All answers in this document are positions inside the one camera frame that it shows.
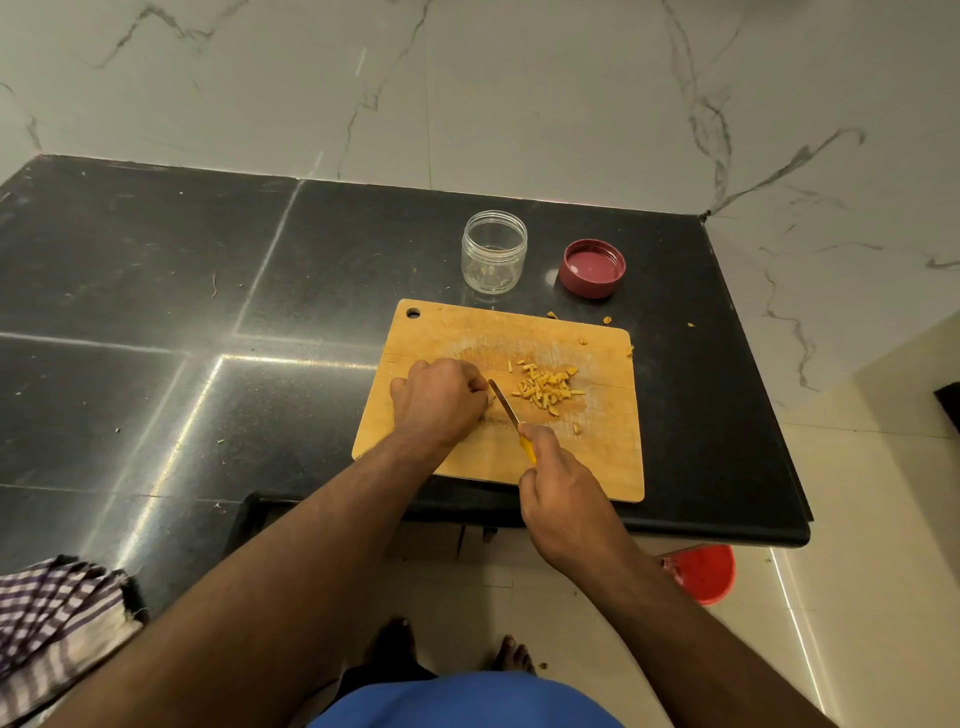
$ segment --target purple checkered towel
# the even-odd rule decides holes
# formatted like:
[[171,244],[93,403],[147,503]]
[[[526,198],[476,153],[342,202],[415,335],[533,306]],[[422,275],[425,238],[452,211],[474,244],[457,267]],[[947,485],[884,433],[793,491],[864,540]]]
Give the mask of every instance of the purple checkered towel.
[[69,556],[0,576],[0,726],[52,704],[143,626],[128,584]]

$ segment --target black granite countertop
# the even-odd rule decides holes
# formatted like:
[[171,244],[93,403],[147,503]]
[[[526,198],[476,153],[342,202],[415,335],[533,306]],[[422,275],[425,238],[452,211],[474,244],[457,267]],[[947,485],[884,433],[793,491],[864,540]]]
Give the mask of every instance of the black granite countertop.
[[[460,274],[463,226],[488,208],[530,240],[495,298]],[[606,301],[555,281],[582,237],[627,259]],[[0,187],[0,570],[86,548],[188,585],[248,493],[303,497],[349,464],[401,298],[612,316],[636,345],[646,499],[618,505],[628,527],[808,540],[696,217],[47,157]],[[446,478],[408,517],[522,525],[515,488]]]

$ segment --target hand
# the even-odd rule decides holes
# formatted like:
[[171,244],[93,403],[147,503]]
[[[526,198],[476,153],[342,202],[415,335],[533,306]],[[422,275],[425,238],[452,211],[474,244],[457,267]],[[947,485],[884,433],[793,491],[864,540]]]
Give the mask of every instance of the hand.
[[446,457],[486,411],[490,385],[468,361],[414,362],[390,382],[394,430]]
[[636,557],[636,545],[600,483],[560,447],[553,430],[521,423],[520,434],[537,456],[537,466],[520,478],[520,513],[547,563],[582,586],[592,571]]

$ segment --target knife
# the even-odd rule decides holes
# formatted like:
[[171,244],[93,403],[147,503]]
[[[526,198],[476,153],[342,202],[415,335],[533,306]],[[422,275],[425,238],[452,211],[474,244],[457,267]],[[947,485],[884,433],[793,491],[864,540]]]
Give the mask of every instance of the knife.
[[[510,418],[510,422],[516,427],[516,434],[520,433],[520,420],[516,416],[516,412],[510,406],[510,403],[507,402],[507,398],[503,396],[503,392],[500,391],[500,388],[496,386],[496,382],[492,379],[487,380],[490,383],[490,388],[493,389],[493,393],[496,395],[496,398],[500,400],[500,404],[503,405],[503,408],[507,410],[507,417]],[[527,457],[530,458],[530,462],[534,465],[537,465],[537,456],[534,454],[534,445],[523,435],[520,436],[520,446],[523,448],[523,451],[527,453]]]

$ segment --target forearm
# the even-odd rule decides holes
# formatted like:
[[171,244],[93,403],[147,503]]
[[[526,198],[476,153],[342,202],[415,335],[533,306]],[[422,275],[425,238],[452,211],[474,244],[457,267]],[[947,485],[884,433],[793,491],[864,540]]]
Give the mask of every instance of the forearm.
[[678,728],[832,725],[635,546],[576,581]]
[[51,725],[282,725],[335,673],[358,597],[444,454],[391,435],[233,553]]

